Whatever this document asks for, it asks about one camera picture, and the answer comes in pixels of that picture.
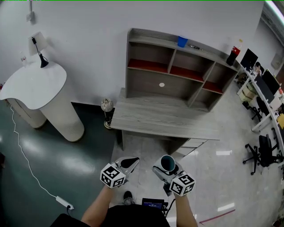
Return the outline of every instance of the red shelf lining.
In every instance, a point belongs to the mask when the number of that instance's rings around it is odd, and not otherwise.
[[[168,73],[168,66],[158,62],[130,59],[128,67]]]
[[[223,94],[222,89],[218,87],[218,84],[210,82],[210,81],[206,81],[205,84],[203,85],[203,88],[213,91],[213,92]]]
[[[203,78],[202,78],[202,76],[199,72],[189,70],[189,69],[184,69],[184,68],[172,66],[172,68],[170,70],[170,74],[186,77],[186,78],[193,79],[193,80],[198,80],[200,82],[204,82],[204,80],[203,80]]]
[[[150,70],[150,71],[156,71],[156,72],[162,72],[162,73],[168,73],[168,66],[166,64],[157,63],[157,62],[150,62],[150,61],[144,61],[144,60],[138,60],[138,59],[130,59],[128,63],[128,67],[131,68],[138,68],[138,69],[144,69],[144,70]],[[185,77],[188,79],[197,80],[200,82],[204,82],[201,74],[199,72],[184,69],[176,66],[172,66],[170,74]]]

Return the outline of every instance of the computer monitor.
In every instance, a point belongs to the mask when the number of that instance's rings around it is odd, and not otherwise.
[[[250,69],[253,68],[254,64],[256,63],[258,57],[250,50],[248,49],[247,52],[245,53],[241,65],[249,71]]]
[[[265,70],[265,72],[262,75],[262,79],[267,84],[268,88],[271,90],[272,94],[275,95],[275,93],[280,88],[279,83],[274,78],[274,76],[269,72],[269,70]]]
[[[255,82],[258,85],[259,89],[261,90],[262,94],[264,95],[265,99],[268,100],[268,103],[271,103],[272,100],[274,99],[274,95],[272,94],[268,85],[264,82],[263,78],[261,76],[257,76],[255,78]]]

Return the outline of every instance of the shelf compartment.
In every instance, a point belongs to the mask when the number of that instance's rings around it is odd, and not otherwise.
[[[213,63],[213,61],[198,55],[177,50],[172,66],[173,70],[170,73],[189,75],[192,79],[204,82],[203,75]]]
[[[204,82],[201,73],[197,71],[185,69],[185,68],[180,68],[177,66],[172,66],[170,70],[170,74],[185,77],[185,78],[192,79],[198,82]]]
[[[128,68],[167,73],[167,65],[158,62],[130,59]]]
[[[218,93],[201,90],[191,105],[191,108],[201,111],[210,111],[221,98],[221,96],[222,95]]]
[[[130,43],[128,51],[129,62],[131,59],[143,60],[152,63],[169,65],[174,49],[144,43]]]
[[[223,94],[236,73],[236,71],[216,63],[203,88]]]
[[[218,94],[223,94],[222,89],[219,88],[217,83],[206,81],[202,89],[212,91]]]
[[[127,69],[128,95],[133,92],[146,92],[188,100],[200,86],[202,86],[200,82],[187,78],[151,71]]]

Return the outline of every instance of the wall socket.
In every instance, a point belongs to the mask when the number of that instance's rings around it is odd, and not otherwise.
[[[32,11],[29,14],[26,15],[26,20],[28,21],[33,21],[35,17],[35,13]]]

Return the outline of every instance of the white desk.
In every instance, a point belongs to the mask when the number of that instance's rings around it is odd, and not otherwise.
[[[269,111],[269,114],[267,116],[265,116],[261,122],[259,122],[256,126],[254,126],[252,128],[252,131],[256,131],[256,129],[258,127],[261,126],[261,124],[266,121],[268,118],[272,118],[272,124],[273,124],[273,127],[275,128],[275,132],[276,132],[276,136],[277,136],[277,139],[278,139],[278,142],[279,142],[279,148],[280,150],[283,152],[284,151],[284,144],[283,144],[283,140],[282,140],[282,137],[281,137],[281,133],[280,133],[280,130],[278,128],[278,122],[277,122],[277,119],[276,119],[276,116],[275,116],[275,111],[273,111],[271,109],[271,107],[269,106],[269,103],[266,101],[266,98],[265,96],[263,95],[263,93],[261,92],[259,86],[257,85],[257,83],[254,81],[254,77],[247,71],[245,70],[245,73],[247,74],[248,76],[248,79],[246,80],[246,82],[243,84],[243,86],[240,88],[240,90],[237,92],[237,94],[239,94],[240,92],[242,92],[243,88],[248,84],[248,82],[251,80],[251,84],[254,86],[254,88],[256,89],[259,97],[264,101],[268,111]]]
[[[84,126],[64,91],[66,77],[59,64],[49,62],[40,68],[40,63],[32,63],[7,80],[0,100],[8,99],[32,127],[40,127],[47,118],[67,140],[76,141]]]

